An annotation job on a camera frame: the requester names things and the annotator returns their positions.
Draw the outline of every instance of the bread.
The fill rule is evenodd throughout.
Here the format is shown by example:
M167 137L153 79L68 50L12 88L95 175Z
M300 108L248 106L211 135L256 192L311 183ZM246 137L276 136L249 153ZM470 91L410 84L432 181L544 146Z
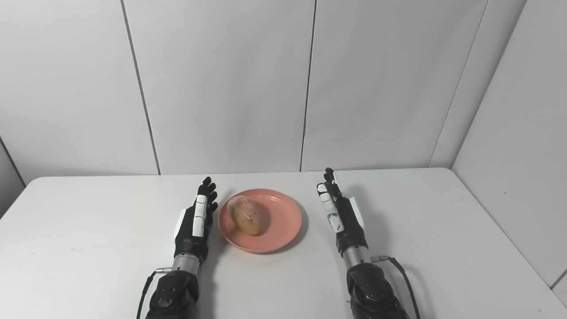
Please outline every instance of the bread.
M234 196L228 203L229 215L240 230L252 236L260 233L260 213L253 200L246 196Z

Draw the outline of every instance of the white wall panel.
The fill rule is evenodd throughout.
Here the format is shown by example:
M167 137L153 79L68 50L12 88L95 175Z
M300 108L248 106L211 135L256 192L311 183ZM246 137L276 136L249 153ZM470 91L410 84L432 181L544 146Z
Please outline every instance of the white wall panel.
M430 167L451 168L526 0L488 2Z
M526 3L453 167L549 285L567 265L566 16Z
M163 174L299 170L314 1L125 6Z
M560 282L553 288L553 292L561 300L561 302L567 307L567 278L563 277Z
M25 182L155 174L118 0L0 3L0 135Z
M24 185L0 143L0 217L4 215L23 189Z
M320 0L302 169L427 166L486 3Z

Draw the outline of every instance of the robotic arm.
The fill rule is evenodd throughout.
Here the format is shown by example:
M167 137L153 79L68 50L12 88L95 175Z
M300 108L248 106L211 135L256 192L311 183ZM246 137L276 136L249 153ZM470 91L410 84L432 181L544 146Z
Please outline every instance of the robotic arm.
M207 258L209 248L207 239L213 224L216 185L207 177L199 186L193 206L185 210L179 232L175 237L174 262L171 268L160 268L156 272L166 273L158 281L158 286L150 299L150 310L146 319L196 319L199 287L197 271ZM151 282L146 282L145 291Z
M332 169L326 169L324 178L325 182L317 185L317 192L335 231L338 253L345 262L354 319L409 319L384 278L384 271L370 260L356 201L342 195Z

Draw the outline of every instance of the pink plate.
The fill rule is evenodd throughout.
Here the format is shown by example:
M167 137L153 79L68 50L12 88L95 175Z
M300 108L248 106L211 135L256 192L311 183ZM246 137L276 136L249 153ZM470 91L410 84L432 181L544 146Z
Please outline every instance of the pink plate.
M289 196L264 188L243 191L234 196L238 195L247 196L256 203L262 226L258 236L242 232L229 216L227 203L230 199L227 200L218 215L218 227L229 243L249 253L270 253L289 244L299 233L301 212Z

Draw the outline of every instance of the black cable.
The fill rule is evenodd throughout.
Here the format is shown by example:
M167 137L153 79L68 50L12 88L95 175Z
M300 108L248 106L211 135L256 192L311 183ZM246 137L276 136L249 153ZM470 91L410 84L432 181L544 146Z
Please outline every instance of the black cable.
M394 257L388 256L388 260L389 260L394 266L396 266L396 268L401 272L402 276L404 277L405 283L408 285L409 295L410 295L410 297L412 298L413 310L416 311L416 318L417 318L417 319L421 319L420 311L419 311L419 309L417 309L416 296L413 294L412 285L409 283L409 279L408 279L408 276L405 274L404 267L402 267L402 266L400 265L400 263L397 262L396 258L394 258Z
M140 304L138 305L138 313L136 315L136 319L140 319L140 315L142 314L143 300L146 298L147 291L148 289L150 289L150 284L151 281L154 280L155 274L157 274L156 271L152 272L151 275L146 279L146 284L143 286L142 297L140 298Z

